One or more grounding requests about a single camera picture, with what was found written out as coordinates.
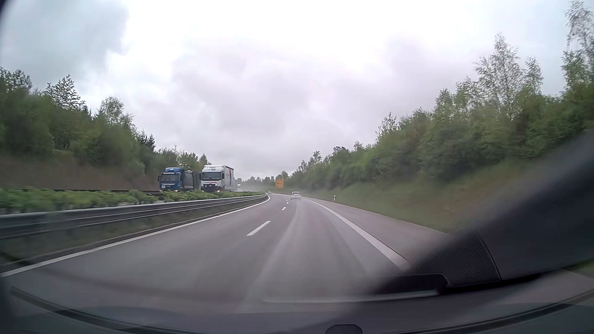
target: speaker grille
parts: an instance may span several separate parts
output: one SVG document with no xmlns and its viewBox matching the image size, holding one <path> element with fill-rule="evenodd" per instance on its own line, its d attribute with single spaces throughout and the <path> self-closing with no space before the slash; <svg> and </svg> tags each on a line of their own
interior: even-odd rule
<svg viewBox="0 0 594 334">
<path fill-rule="evenodd" d="M 474 232 L 430 252 L 412 266 L 410 273 L 440 273 L 451 288 L 500 281 L 488 250 Z"/>
</svg>

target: forest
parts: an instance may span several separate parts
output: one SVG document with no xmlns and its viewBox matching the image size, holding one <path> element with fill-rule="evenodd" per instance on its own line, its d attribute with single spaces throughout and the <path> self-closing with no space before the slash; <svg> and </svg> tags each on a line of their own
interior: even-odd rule
<svg viewBox="0 0 594 334">
<path fill-rule="evenodd" d="M 157 175 L 165 167 L 201 171 L 206 155 L 176 147 L 156 150 L 155 138 L 139 130 L 116 97 L 92 111 L 70 75 L 44 90 L 20 70 L 0 67 L 0 152 L 15 157 L 73 157 L 82 164 L 118 167 L 129 176 Z"/>
<path fill-rule="evenodd" d="M 466 77 L 454 91 L 440 91 L 433 109 L 403 117 L 389 113 L 375 143 L 336 146 L 326 156 L 315 151 L 290 175 L 252 177 L 249 184 L 273 187 L 272 180 L 284 178 L 286 187 L 328 190 L 415 178 L 448 183 L 505 161 L 542 157 L 594 125 L 592 12 L 573 1 L 565 17 L 565 88 L 559 95 L 543 94 L 536 59 L 522 61 L 498 34 L 493 53 L 475 63 L 476 80 Z"/>
</svg>

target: dashed white line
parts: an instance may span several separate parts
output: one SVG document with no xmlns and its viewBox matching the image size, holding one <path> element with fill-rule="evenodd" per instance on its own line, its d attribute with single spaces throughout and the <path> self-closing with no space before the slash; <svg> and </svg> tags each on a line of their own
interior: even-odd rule
<svg viewBox="0 0 594 334">
<path fill-rule="evenodd" d="M 314 204 L 317 204 L 317 205 L 323 207 L 324 209 L 328 210 L 333 215 L 337 216 L 340 220 L 342 220 L 347 225 L 349 225 L 352 229 L 354 229 L 355 232 L 357 232 L 362 237 L 364 237 L 365 240 L 369 241 L 369 243 L 372 244 L 373 247 L 377 248 L 378 251 L 380 251 L 382 254 L 384 254 L 390 261 L 392 261 L 400 269 L 406 270 L 406 269 L 408 269 L 410 267 L 409 262 L 404 257 L 402 257 L 400 254 L 398 254 L 394 250 L 392 250 L 392 248 L 386 246 L 383 242 L 377 240 L 373 235 L 367 233 L 366 230 L 360 228 L 359 226 L 355 225 L 350 220 L 344 218 L 343 216 L 341 216 L 338 213 L 332 211 L 331 209 L 323 206 L 322 204 L 316 203 L 316 202 L 311 201 L 311 200 L 309 200 L 309 201 L 311 203 L 314 203 Z"/>
<path fill-rule="evenodd" d="M 270 220 L 267 220 L 264 224 L 256 227 L 255 230 L 251 231 L 250 233 L 246 234 L 246 237 L 249 237 L 250 235 L 254 235 L 256 234 L 256 232 L 258 232 L 261 228 L 263 228 L 264 226 L 268 225 L 268 223 L 270 223 Z"/>
</svg>

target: sky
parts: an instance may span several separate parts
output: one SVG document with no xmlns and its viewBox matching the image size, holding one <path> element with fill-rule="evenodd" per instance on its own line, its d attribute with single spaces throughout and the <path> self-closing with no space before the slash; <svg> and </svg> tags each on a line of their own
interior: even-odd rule
<svg viewBox="0 0 594 334">
<path fill-rule="evenodd" d="M 586 1 L 594 7 L 594 0 Z M 71 74 L 92 109 L 113 95 L 158 147 L 243 179 L 314 150 L 373 143 L 382 118 L 431 110 L 502 33 L 558 94 L 565 0 L 13 0 L 0 65 L 35 86 Z"/>
</svg>

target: grassy embankment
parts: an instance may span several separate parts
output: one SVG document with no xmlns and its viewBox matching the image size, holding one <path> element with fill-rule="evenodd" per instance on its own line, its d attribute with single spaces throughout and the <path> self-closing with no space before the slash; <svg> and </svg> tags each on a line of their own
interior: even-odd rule
<svg viewBox="0 0 594 334">
<path fill-rule="evenodd" d="M 304 196 L 329 201 L 336 195 L 337 203 L 453 232 L 462 227 L 459 217 L 503 185 L 513 182 L 528 166 L 526 162 L 506 161 L 447 184 L 416 179 L 395 184 L 357 183 L 332 190 L 285 188 L 273 191 L 289 194 L 298 190 Z"/>
</svg>

